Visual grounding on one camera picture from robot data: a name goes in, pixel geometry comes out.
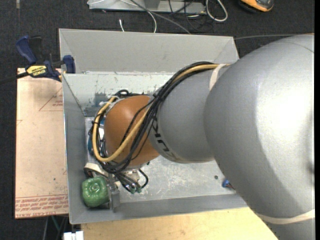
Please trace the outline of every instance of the cardboard sheet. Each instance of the cardboard sheet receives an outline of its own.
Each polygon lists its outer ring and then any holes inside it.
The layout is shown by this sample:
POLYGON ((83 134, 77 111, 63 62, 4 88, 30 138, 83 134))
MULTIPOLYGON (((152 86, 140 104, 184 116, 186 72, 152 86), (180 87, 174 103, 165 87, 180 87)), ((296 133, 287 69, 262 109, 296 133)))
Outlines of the cardboard sheet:
POLYGON ((69 212, 62 83, 17 81, 15 218, 69 212))

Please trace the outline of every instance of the black cable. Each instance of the black cable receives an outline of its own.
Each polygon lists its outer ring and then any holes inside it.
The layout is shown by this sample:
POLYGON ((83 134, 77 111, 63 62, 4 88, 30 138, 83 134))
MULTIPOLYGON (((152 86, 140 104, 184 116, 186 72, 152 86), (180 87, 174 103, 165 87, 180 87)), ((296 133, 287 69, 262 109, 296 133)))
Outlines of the black cable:
POLYGON ((148 137, 149 137, 149 135, 150 135, 150 132, 151 132, 151 129, 152 129, 152 126, 151 126, 152 124, 153 124, 153 122, 150 123, 150 129, 148 130, 148 133, 147 133, 147 135, 146 135, 146 137, 145 137, 145 139, 144 139, 144 141, 143 141, 143 143, 142 143, 142 145, 141 145, 138 153, 135 155, 135 157, 133 157, 133 158, 131 159, 131 161, 132 161, 132 160, 135 160, 135 159, 140 155, 141 150, 144 148, 144 145, 146 144, 147 139, 148 139, 148 137))
POLYGON ((152 104, 150 105, 149 109, 148 109, 148 112, 142 122, 142 126, 140 127, 140 129, 138 130, 133 142, 132 142, 132 145, 130 147, 130 152, 129 154, 119 163, 117 164, 102 164, 103 168, 108 172, 108 173, 112 173, 112 174, 116 174, 116 173, 119 173, 121 171, 123 171, 128 165, 129 163, 131 162, 131 158, 132 158, 132 155, 133 153, 136 151, 138 145, 140 144, 142 138, 143 138, 143 135, 145 134, 145 132, 147 131, 147 128, 148 126, 150 125, 150 122, 151 120, 153 120, 154 116, 156 115, 157 111, 158 111, 158 108, 160 106, 160 104, 164 101, 164 99, 169 95, 169 93, 178 85, 180 84, 183 80, 185 80, 186 78, 194 75, 194 74, 197 74, 197 73, 200 73, 202 71, 205 71, 207 69, 204 69, 204 70, 198 70, 198 71, 195 71, 195 72, 191 72, 191 73, 188 73, 184 76, 182 76, 181 78, 179 78, 178 80, 176 80, 174 82, 174 80, 179 76, 181 75, 182 73, 184 73, 185 71, 189 70, 190 68, 193 68, 195 66, 199 66, 199 65, 210 65, 210 64, 213 64, 211 62, 196 62, 196 63, 193 63, 191 65, 188 65, 184 68, 182 68, 181 70, 179 70, 177 73, 175 73, 164 85, 163 87, 159 90, 159 92, 156 94, 155 98, 153 99, 152 101, 152 104))
POLYGON ((140 109, 134 114, 134 116, 133 116, 133 118, 132 118, 132 120, 131 120, 128 128, 126 129, 126 131, 125 131, 125 133, 124 133, 124 135, 123 135, 123 138, 122 138, 122 140, 121 140, 121 142, 120 142, 120 145, 125 141, 126 137, 128 136, 129 131, 131 130, 131 128, 132 128, 132 126, 133 126, 133 124, 134 124, 137 116, 139 115, 139 113, 140 113, 143 109, 145 109, 147 106, 149 106, 152 102, 153 102, 153 101, 151 100, 150 102, 148 102, 147 105, 145 105, 145 106, 143 106, 142 108, 140 108, 140 109))
POLYGON ((56 237, 55 237, 55 240, 59 240, 59 237, 61 238, 61 233, 62 233, 62 231, 64 231, 64 229, 65 229, 65 223, 66 223, 66 221, 68 221, 67 219, 66 219, 67 217, 64 217, 63 219, 62 219, 62 221, 61 221, 61 224, 60 224, 60 229, 59 229, 59 231, 58 231, 58 233, 56 234, 56 237))
POLYGON ((26 76, 29 76, 29 74, 27 72, 24 72, 24 73, 21 73, 21 74, 17 74, 15 76, 11 76, 11 77, 2 79, 2 80, 0 80, 0 85, 4 85, 6 83, 9 83, 11 81, 14 81, 14 80, 17 80, 17 79, 20 79, 20 78, 24 78, 26 76))
POLYGON ((42 236, 42 240, 46 240, 46 236, 47 236, 47 229, 48 229, 48 220, 49 220, 49 217, 47 216, 46 217, 46 220, 45 220, 45 225, 44 225, 44 231, 43 231, 43 236, 42 236))
POLYGON ((142 189, 146 186, 146 185, 148 185, 148 182, 149 182, 149 178, 148 178, 148 176, 141 170, 141 169, 139 169, 139 172, 143 175, 143 177, 145 178, 145 183, 143 184, 143 186, 141 187, 142 189))
POLYGON ((174 10, 172 9, 171 0, 168 0, 171 14, 172 14, 172 15, 173 15, 173 14, 177 14, 177 13, 181 12, 182 10, 186 11, 186 8, 187 8, 188 6, 190 6, 194 1, 195 1, 195 0, 192 0, 192 1, 190 1, 188 4, 186 4, 186 0, 184 0, 184 6, 181 7, 180 9, 174 11, 174 10))

